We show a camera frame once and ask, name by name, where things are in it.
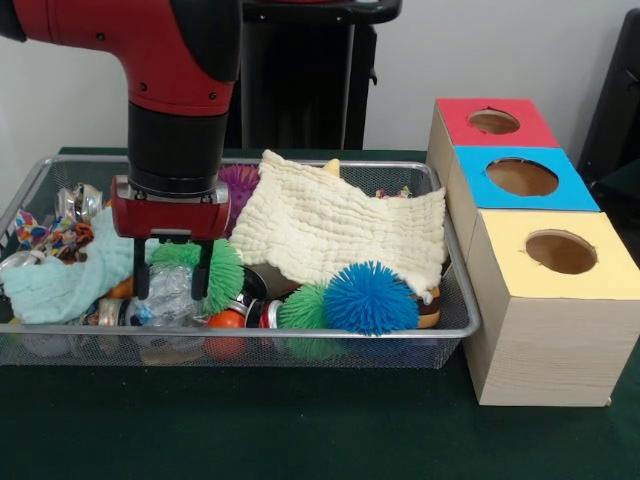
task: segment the plastic bag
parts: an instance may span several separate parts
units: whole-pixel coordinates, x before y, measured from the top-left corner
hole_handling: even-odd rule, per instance
[[[149,296],[133,300],[133,315],[140,324],[181,327],[198,318],[202,302],[191,298],[191,276],[187,267],[152,267]]]

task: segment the metal basket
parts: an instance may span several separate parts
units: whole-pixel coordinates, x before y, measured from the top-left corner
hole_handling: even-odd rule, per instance
[[[227,164],[257,163],[226,159]],[[321,161],[302,161],[322,165]],[[87,182],[109,192],[111,179],[125,174],[125,157],[56,156],[33,168],[2,218],[2,258],[18,247],[12,233],[19,208],[40,222],[53,221],[54,197],[62,187]],[[408,186],[414,195],[439,188],[433,172],[412,162],[341,162],[342,177],[368,195]],[[365,337],[339,330],[208,329],[196,327],[88,327],[8,325],[0,308],[0,364],[91,366],[282,366],[342,368],[440,368],[462,338],[480,325],[475,296],[447,215],[449,260],[441,290],[441,319],[430,330]]]

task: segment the white wall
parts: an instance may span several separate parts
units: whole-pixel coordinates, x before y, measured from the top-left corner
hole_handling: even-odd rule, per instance
[[[405,0],[378,27],[367,148],[424,149],[442,97],[532,98],[577,161],[637,0]]]
[[[405,0],[378,27],[366,148],[425,149],[436,96],[533,98],[576,159],[634,0]],[[124,146],[109,55],[0,39],[0,210],[62,145]]]

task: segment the green spiky ball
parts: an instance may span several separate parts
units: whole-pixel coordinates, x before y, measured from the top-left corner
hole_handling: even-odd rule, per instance
[[[200,246],[193,243],[160,245],[151,257],[153,265],[195,268],[200,260]],[[215,315],[226,309],[242,291],[244,269],[236,249],[228,240],[216,240],[209,273],[209,290],[204,300],[204,312]]]
[[[296,290],[278,310],[278,328],[329,328],[324,317],[324,292],[321,285],[304,285]],[[344,353],[332,338],[287,338],[284,344],[302,360],[328,360]]]

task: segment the blue box top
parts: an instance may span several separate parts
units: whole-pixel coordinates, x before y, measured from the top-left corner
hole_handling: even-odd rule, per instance
[[[561,148],[456,147],[456,154],[478,208],[600,211]]]

